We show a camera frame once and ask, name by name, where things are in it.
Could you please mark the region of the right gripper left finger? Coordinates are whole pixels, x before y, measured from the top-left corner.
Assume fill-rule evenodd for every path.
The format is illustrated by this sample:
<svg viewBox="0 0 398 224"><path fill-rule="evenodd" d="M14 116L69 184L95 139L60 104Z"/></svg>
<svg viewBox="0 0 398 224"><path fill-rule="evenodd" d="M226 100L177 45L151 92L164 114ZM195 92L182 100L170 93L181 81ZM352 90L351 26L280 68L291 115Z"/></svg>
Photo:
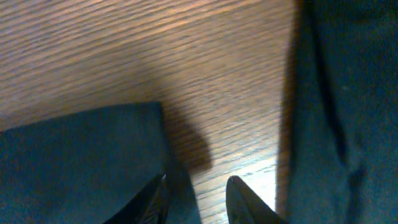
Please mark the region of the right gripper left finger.
<svg viewBox="0 0 398 224"><path fill-rule="evenodd" d="M104 224L165 224L170 205L167 176L155 176Z"/></svg>

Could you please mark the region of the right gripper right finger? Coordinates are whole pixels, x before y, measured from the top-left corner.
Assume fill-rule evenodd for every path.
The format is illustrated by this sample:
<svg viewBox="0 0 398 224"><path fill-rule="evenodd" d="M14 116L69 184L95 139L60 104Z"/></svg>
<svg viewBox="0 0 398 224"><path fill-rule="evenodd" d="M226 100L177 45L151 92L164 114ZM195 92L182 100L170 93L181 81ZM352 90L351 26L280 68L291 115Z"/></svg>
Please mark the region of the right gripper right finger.
<svg viewBox="0 0 398 224"><path fill-rule="evenodd" d="M229 224L287 224L238 176L226 184Z"/></svg>

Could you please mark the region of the black leggings red grey waistband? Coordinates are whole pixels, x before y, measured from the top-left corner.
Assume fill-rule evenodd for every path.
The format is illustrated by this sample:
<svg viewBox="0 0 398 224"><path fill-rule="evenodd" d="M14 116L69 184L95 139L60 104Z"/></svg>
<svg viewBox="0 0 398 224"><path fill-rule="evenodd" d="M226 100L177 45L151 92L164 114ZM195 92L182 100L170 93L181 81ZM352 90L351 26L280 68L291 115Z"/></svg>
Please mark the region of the black leggings red grey waistband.
<svg viewBox="0 0 398 224"><path fill-rule="evenodd" d="M158 102L8 129L1 134L1 222L104 223L164 174L166 223L200 223L189 174L169 147Z"/></svg>

